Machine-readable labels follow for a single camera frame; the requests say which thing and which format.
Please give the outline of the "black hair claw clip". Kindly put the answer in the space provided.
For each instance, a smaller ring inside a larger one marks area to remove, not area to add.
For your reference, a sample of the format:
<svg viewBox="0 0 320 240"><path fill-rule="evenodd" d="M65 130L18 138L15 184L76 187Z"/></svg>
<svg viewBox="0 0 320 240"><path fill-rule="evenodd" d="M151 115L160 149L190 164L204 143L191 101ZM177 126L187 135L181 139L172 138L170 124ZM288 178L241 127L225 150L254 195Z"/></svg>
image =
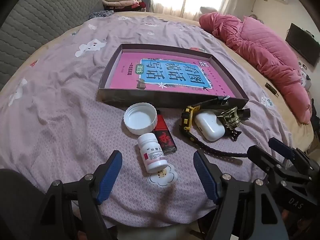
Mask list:
<svg viewBox="0 0 320 240"><path fill-rule="evenodd" d="M241 133L242 133L242 131L238 131L236 129L227 128L225 130L225 136L231 138L232 141L237 141L237 139Z"/></svg>

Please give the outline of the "white earbuds case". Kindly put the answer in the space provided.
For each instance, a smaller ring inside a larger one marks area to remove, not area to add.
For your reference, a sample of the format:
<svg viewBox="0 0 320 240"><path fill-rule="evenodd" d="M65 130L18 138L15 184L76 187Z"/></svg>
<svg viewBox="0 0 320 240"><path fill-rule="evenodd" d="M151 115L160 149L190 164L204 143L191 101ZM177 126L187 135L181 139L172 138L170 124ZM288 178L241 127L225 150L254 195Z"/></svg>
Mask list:
<svg viewBox="0 0 320 240"><path fill-rule="evenodd" d="M198 113L195 124L208 141L217 141L225 135L225 127L213 110L207 109Z"/></svg>

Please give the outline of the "white pill bottle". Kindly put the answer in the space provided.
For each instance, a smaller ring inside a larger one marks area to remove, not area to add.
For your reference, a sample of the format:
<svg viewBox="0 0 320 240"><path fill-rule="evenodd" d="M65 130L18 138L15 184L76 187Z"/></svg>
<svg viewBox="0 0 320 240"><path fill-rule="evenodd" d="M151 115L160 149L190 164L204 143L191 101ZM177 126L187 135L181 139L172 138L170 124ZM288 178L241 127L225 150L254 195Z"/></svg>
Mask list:
<svg viewBox="0 0 320 240"><path fill-rule="evenodd" d="M149 174L159 172L168 166L162 148L153 133L145 133L137 141L144 166Z"/></svg>

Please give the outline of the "white plastic jar lid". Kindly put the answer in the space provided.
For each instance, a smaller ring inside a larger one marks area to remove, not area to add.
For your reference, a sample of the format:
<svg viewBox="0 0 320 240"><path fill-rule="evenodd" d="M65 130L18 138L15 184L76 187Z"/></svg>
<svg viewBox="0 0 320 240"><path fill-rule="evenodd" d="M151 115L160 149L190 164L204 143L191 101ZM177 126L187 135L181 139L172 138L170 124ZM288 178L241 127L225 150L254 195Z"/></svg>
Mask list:
<svg viewBox="0 0 320 240"><path fill-rule="evenodd" d="M149 103L135 103L125 111L123 121L127 129L134 135L150 133L157 125L157 111Z"/></svg>

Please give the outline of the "red black lighter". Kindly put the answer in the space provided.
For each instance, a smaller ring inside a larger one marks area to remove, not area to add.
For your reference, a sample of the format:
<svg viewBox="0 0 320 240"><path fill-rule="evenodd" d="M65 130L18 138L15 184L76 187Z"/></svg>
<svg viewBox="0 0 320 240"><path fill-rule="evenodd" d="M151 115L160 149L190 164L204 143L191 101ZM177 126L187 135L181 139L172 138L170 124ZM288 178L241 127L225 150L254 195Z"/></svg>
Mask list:
<svg viewBox="0 0 320 240"><path fill-rule="evenodd" d="M158 143L160 144L165 155L172 154L177 151L176 144L160 110L157 110L157 125L153 130L153 133L156 136Z"/></svg>

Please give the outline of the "yellow black wristwatch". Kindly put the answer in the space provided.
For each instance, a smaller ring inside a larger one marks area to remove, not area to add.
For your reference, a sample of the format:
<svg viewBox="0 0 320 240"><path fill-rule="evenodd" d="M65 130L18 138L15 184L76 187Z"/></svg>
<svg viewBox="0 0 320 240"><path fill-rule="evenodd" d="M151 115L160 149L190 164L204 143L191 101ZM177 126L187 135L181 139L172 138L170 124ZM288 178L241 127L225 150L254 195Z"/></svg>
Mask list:
<svg viewBox="0 0 320 240"><path fill-rule="evenodd" d="M203 102L198 102L193 105L189 105L185 107L185 109L181 114L180 132L192 143L197 145L200 149L204 150L204 152L207 152L208 154L219 156L219 157L246 158L247 154L245 153L226 152L226 151L217 150L211 147L209 145L211 141L208 141L203 136L202 132L198 129L198 127L195 124L195 116L201 111L210 109L210 110L213 110L217 116L221 112L233 107L236 107L236 106L231 106L229 104L228 96L215 96L213 99L203 101Z"/></svg>

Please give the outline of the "black gold lipstick tube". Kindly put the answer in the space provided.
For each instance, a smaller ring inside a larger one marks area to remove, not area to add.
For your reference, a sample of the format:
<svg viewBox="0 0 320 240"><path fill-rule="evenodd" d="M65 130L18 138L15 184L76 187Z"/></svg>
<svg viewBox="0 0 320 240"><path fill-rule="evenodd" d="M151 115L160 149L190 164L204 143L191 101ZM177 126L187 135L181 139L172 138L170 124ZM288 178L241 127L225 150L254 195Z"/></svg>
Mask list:
<svg viewBox="0 0 320 240"><path fill-rule="evenodd" d="M251 110L249 108L237 109L236 113L240 119L249 119L251 117Z"/></svg>

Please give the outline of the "lilac patterned bed sheet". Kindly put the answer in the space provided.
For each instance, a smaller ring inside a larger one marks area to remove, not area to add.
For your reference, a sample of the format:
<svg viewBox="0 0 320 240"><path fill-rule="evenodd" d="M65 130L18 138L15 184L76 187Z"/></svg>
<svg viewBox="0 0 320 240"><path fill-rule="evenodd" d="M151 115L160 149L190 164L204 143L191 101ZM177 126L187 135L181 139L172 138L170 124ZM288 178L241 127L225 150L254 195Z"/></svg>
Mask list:
<svg viewBox="0 0 320 240"><path fill-rule="evenodd" d="M261 102L263 87L212 35L187 23L113 15L68 31L34 55L2 89L2 168L20 172L47 191L56 179L79 180L119 150L123 165L110 198L100 207L107 222L136 227L188 224L214 208L193 166L195 148L179 131L180 109L161 111L177 145L167 157L177 178L158 186L146 174L137 137L123 123L124 111L98 100L103 71L123 43L199 48L234 76L249 98L251 117L241 124L237 141L223 138L212 148L244 153L258 145L268 151L271 137L293 144L277 109Z"/></svg>

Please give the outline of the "pink quilted comforter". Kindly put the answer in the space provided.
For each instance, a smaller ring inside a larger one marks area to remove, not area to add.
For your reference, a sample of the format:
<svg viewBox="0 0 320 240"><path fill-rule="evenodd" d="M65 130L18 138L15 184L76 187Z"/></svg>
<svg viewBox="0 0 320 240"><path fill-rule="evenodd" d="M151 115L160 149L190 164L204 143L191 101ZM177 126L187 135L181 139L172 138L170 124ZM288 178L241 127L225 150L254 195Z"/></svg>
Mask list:
<svg viewBox="0 0 320 240"><path fill-rule="evenodd" d="M298 59L280 36L251 17L240 20L218 12L202 15L199 24L267 77L300 123L310 122L311 101Z"/></svg>

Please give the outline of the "black flat television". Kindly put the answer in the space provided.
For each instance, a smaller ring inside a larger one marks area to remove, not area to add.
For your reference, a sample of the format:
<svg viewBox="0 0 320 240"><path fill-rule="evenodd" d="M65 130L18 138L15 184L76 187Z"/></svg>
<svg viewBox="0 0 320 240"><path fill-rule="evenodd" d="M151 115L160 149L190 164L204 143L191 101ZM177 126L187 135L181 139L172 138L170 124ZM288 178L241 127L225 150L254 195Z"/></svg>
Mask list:
<svg viewBox="0 0 320 240"><path fill-rule="evenodd" d="M313 67L319 61L319 43L312 34L291 23L285 41Z"/></svg>

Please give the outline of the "pink blue book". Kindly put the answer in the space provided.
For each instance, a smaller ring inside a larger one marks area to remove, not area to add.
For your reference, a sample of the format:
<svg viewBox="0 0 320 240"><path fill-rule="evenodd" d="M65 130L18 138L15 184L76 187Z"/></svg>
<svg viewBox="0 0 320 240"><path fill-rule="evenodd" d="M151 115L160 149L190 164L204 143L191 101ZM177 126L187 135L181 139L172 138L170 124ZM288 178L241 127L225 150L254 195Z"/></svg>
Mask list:
<svg viewBox="0 0 320 240"><path fill-rule="evenodd" d="M121 53L103 88L235 96L214 61L129 51Z"/></svg>

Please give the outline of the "dark shallow cardboard box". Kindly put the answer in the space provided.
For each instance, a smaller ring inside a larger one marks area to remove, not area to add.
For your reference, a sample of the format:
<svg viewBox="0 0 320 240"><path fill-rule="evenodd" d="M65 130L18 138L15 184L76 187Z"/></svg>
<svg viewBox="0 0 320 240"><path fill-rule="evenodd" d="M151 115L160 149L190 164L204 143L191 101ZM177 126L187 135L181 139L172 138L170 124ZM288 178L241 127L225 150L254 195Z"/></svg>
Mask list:
<svg viewBox="0 0 320 240"><path fill-rule="evenodd" d="M103 102L109 105L117 107L129 107L134 103L147 102L159 108L184 108L185 106L207 101L217 96L195 93L161 92L154 90L103 88L112 66L114 63L116 63L117 59L119 59L121 53L125 51L167 54L195 58L199 60L207 59L209 61L214 61L219 68L219 73L222 73L223 77L227 78L228 84L231 85L231 89L235 94L234 97L228 96L229 104L242 109L248 102L248 96L232 76L232 74L215 56L211 54L191 49L156 44L121 44L106 65L99 83L100 98Z"/></svg>

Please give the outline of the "dark patterned cloth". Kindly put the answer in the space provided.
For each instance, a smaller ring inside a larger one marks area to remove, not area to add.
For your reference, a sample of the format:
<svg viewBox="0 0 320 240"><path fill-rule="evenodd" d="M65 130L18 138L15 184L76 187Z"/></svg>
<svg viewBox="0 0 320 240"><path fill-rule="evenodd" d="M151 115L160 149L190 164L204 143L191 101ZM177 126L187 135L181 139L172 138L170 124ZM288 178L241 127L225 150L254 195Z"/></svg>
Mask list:
<svg viewBox="0 0 320 240"><path fill-rule="evenodd" d="M109 17L112 16L114 14L113 10L102 10L99 12L93 12L89 15L89 20L93 19L93 18L105 18L105 17Z"/></svg>

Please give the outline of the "grey quilted headboard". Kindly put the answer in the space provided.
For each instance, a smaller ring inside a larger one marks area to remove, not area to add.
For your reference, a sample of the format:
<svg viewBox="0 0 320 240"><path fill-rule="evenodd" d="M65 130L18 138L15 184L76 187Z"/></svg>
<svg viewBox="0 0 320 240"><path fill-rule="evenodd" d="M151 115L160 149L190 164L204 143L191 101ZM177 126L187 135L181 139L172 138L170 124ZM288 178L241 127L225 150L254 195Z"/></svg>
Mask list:
<svg viewBox="0 0 320 240"><path fill-rule="evenodd" d="M40 47L102 9L102 0L19 0L1 26L1 86Z"/></svg>

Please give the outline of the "stack of folded clothes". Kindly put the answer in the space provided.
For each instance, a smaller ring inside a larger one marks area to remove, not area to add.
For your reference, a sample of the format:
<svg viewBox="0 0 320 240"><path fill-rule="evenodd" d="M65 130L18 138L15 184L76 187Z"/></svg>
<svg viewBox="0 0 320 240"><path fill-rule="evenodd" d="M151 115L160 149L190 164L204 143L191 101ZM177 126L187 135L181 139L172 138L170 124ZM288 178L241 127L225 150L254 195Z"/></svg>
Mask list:
<svg viewBox="0 0 320 240"><path fill-rule="evenodd" d="M149 12L151 0L103 0L105 10Z"/></svg>

